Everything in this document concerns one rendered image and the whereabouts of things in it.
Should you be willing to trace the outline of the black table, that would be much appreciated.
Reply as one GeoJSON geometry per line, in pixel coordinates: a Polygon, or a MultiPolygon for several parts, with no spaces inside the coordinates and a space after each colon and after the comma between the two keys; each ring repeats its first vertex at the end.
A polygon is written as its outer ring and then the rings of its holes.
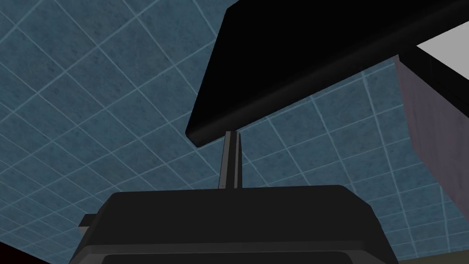
{"type": "Polygon", "coordinates": [[[202,147],[469,21],[469,0],[238,0],[186,136],[202,147]]]}

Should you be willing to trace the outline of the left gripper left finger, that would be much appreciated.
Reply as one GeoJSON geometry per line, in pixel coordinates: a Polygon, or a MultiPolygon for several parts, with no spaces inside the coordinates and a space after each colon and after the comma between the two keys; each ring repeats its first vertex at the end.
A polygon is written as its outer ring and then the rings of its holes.
{"type": "Polygon", "coordinates": [[[228,131],[224,135],[224,147],[222,153],[222,162],[220,169],[220,178],[219,178],[219,189],[226,189],[232,187],[232,164],[231,164],[231,138],[232,132],[228,131]]]}

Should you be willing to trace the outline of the mauve cabinet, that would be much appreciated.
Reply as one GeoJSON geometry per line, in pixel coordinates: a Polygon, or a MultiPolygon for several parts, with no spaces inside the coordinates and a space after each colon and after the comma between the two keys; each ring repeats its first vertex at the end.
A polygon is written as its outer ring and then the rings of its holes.
{"type": "Polygon", "coordinates": [[[469,79],[417,46],[394,62],[412,147],[469,220],[469,79]]]}

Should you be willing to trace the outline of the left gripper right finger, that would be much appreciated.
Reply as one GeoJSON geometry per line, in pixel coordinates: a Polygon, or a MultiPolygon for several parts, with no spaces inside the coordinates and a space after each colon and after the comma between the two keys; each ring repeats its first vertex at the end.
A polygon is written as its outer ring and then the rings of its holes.
{"type": "Polygon", "coordinates": [[[243,186],[241,135],[238,131],[232,131],[232,134],[236,143],[234,160],[234,188],[241,189],[243,186]]]}

